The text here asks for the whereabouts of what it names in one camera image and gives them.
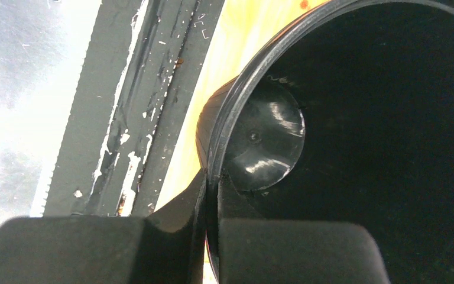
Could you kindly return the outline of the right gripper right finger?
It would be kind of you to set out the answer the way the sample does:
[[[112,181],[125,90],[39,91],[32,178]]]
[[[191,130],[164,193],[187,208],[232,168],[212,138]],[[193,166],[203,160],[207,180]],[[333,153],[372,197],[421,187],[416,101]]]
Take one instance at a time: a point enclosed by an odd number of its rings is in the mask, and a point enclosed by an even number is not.
[[[218,184],[220,283],[388,283],[380,250],[347,222],[259,217],[227,177]]]

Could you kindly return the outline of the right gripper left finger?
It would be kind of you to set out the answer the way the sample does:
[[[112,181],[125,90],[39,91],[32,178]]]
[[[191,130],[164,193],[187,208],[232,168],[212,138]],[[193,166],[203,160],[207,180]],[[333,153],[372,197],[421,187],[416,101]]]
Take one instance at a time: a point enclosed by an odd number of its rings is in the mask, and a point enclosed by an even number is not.
[[[14,218],[0,226],[0,283],[201,283],[206,173],[143,217]]]

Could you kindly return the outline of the black ribbed bin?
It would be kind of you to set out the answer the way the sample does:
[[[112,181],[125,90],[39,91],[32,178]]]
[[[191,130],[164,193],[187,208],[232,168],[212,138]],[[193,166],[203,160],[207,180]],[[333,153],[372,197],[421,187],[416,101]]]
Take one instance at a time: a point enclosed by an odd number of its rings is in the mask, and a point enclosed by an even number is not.
[[[454,283],[454,1],[328,1],[205,103],[206,239],[218,184],[271,220],[347,222],[389,283]]]

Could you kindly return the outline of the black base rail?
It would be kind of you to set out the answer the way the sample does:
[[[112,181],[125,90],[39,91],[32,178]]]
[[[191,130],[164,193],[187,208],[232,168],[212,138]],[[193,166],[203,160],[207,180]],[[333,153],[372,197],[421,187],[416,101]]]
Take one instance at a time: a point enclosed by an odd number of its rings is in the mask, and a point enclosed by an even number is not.
[[[146,217],[175,151],[223,1],[103,1],[63,139],[31,217]]]

